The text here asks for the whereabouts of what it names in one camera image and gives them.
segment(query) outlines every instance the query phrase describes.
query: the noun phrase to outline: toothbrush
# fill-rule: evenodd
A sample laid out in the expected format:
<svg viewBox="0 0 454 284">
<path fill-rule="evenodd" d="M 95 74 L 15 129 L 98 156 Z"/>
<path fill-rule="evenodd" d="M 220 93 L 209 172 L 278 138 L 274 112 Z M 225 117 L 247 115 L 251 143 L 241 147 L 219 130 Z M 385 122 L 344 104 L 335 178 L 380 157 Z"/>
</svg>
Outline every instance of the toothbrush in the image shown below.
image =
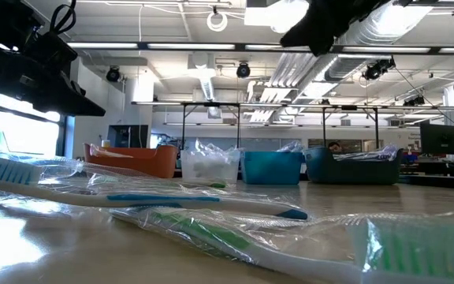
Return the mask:
<svg viewBox="0 0 454 284">
<path fill-rule="evenodd" d="M 454 275 L 451 273 L 451 271 L 454 271 L 454 261 L 450 261 L 450 256 L 454 256 L 454 253 L 432 254 L 432 249 L 429 249 L 430 245 L 427 245 L 426 249 L 429 250 L 424 253 L 424 256 L 408 259 L 407 255 L 422 253 L 419 246 L 415 246 L 414 239 L 411 239 L 411 237 L 398 237 L 399 246 L 392 246 L 386 239 L 395 238 L 394 236 L 397 232 L 386 228 L 380 229 L 383 231 L 381 233 L 382 239 L 376 239 L 371 244 L 366 238 L 367 228 L 365 226 L 353 226 L 348 231 L 353 235 L 354 239 L 357 239 L 355 243 L 357 264 L 355 265 L 354 263 L 291 256 L 259 243 L 253 237 L 237 228 L 226 224 L 219 226 L 209 220 L 192 218 L 186 212 L 186 210 L 172 208 L 138 209 L 135 212 L 132 212 L 132 210 L 111 210 L 111 214 L 117 219 L 132 222 L 139 226 L 141 225 L 140 220 L 144 219 L 145 223 L 174 231 L 181 236 L 186 235 L 187 238 L 198 239 L 229 256 L 247 263 L 304 280 L 318 278 L 340 284 L 454 284 Z M 429 232 L 430 235 L 436 233 L 435 230 L 430 230 Z M 418 245 L 425 246 L 425 243 L 428 243 L 428 237 L 419 239 Z M 368 251 L 373 252 L 374 248 L 382 248 L 383 250 L 382 261 L 384 261 L 385 266 L 382 269 L 374 266 L 374 262 L 378 260 L 367 259 L 366 261 L 366 258 L 363 257 L 366 256 Z M 432 257 L 432 262 L 426 263 L 425 259 L 428 260 Z M 401 264 L 410 268 L 400 269 Z M 423 264 L 426 264 L 430 271 L 435 270 L 435 272 L 433 274 L 425 274 L 411 269 Z"/>
<path fill-rule="evenodd" d="M 39 185 L 43 168 L 27 163 L 0 158 L 0 190 L 63 204 L 88 207 L 177 207 L 239 211 L 260 215 L 274 215 L 289 219 L 307 219 L 307 213 L 284 203 L 267 203 L 232 197 L 156 195 L 118 193 L 110 195 L 82 195 L 59 192 Z"/>
</svg>

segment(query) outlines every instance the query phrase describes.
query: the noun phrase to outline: metal pole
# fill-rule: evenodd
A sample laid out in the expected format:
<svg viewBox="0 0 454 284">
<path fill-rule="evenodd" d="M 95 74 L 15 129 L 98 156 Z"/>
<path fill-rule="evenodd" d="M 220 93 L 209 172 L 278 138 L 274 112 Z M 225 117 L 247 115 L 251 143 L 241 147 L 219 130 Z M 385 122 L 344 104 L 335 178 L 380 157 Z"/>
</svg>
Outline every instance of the metal pole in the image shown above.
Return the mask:
<svg viewBox="0 0 454 284">
<path fill-rule="evenodd" d="M 322 120 L 323 120 L 323 147 L 327 147 L 327 139 L 326 139 L 326 127 L 325 127 L 325 107 L 322 108 Z"/>
<path fill-rule="evenodd" d="M 181 150 L 185 150 L 185 119 L 187 119 L 187 105 L 183 105 L 183 125 L 181 126 Z"/>
<path fill-rule="evenodd" d="M 241 106 L 237 106 L 237 147 L 241 147 Z"/>
<path fill-rule="evenodd" d="M 379 149 L 379 124 L 378 124 L 378 109 L 374 109 L 374 121 L 376 122 L 376 149 Z"/>
</svg>

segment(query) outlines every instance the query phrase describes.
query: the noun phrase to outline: security camera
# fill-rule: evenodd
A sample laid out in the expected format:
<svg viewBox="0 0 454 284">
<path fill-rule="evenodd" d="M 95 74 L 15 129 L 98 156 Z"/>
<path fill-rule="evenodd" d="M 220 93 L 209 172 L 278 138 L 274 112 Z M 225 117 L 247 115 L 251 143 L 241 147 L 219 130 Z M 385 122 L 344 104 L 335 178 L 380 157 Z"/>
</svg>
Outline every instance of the security camera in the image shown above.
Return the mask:
<svg viewBox="0 0 454 284">
<path fill-rule="evenodd" d="M 109 82 L 118 83 L 122 79 L 122 75 L 120 74 L 120 66 L 111 66 L 110 71 L 106 74 L 106 79 Z"/>
<path fill-rule="evenodd" d="M 238 78 L 244 79 L 250 76 L 250 67 L 248 67 L 248 63 L 241 62 L 240 66 L 237 67 L 236 75 Z"/>
</svg>

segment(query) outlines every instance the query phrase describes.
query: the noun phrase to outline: teal plastic basket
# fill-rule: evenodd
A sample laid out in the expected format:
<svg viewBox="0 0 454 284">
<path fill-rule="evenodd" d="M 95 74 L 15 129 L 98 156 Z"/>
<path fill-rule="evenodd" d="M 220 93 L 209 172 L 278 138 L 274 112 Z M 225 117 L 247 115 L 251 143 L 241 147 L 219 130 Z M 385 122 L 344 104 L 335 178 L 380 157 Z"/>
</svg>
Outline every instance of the teal plastic basket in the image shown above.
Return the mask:
<svg viewBox="0 0 454 284">
<path fill-rule="evenodd" d="M 315 183 L 343 185 L 392 185 L 399 180 L 402 149 L 393 161 L 337 161 L 328 148 L 304 152 L 307 176 Z"/>
<path fill-rule="evenodd" d="M 243 181 L 249 185 L 297 185 L 302 153 L 247 151 L 241 154 Z"/>
</svg>

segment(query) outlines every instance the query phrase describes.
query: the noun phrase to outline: white container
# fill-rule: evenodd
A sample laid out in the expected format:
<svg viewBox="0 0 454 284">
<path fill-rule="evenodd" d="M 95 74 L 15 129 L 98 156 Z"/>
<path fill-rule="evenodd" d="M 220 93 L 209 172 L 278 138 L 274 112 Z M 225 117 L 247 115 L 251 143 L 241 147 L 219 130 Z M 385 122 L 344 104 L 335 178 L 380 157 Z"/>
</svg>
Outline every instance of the white container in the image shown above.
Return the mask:
<svg viewBox="0 0 454 284">
<path fill-rule="evenodd" d="M 238 150 L 181 152 L 181 173 L 185 182 L 236 184 L 239 165 Z"/>
</svg>

